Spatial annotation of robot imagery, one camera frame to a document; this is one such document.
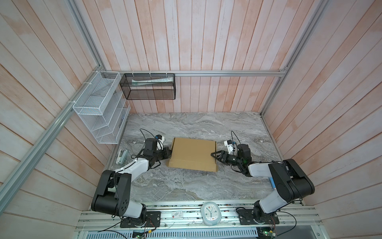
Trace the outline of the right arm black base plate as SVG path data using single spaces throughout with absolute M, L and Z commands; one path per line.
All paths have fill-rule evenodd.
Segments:
M 254 209 L 245 209 L 243 207 L 236 208 L 235 211 L 238 214 L 241 225 L 277 225 L 280 223 L 276 213 L 263 214 Z

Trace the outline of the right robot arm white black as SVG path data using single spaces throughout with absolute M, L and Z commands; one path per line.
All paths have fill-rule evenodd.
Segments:
M 314 184 L 294 159 L 253 161 L 250 148 L 246 144 L 237 145 L 233 151 L 236 154 L 220 150 L 211 153 L 211 156 L 224 165 L 236 166 L 237 172 L 246 177 L 272 178 L 275 185 L 271 194 L 254 203 L 252 215 L 256 222 L 260 223 L 292 201 L 315 192 Z

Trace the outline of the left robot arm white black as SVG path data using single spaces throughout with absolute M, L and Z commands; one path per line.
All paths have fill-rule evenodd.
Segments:
M 130 199 L 131 183 L 171 157 L 172 151 L 164 146 L 164 141 L 161 135 L 148 138 L 131 163 L 120 169 L 105 170 L 95 190 L 91 210 L 117 217 L 144 218 L 146 206 Z

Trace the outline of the brown cardboard box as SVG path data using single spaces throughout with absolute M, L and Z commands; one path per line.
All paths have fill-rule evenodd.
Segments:
M 217 172 L 216 141 L 175 137 L 172 142 L 171 158 L 167 166 L 188 170 Z

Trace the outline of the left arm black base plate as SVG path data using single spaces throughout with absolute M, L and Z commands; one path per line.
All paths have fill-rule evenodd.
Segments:
M 148 211 L 138 218 L 126 217 L 120 223 L 121 228 L 158 228 L 161 223 L 160 211 Z

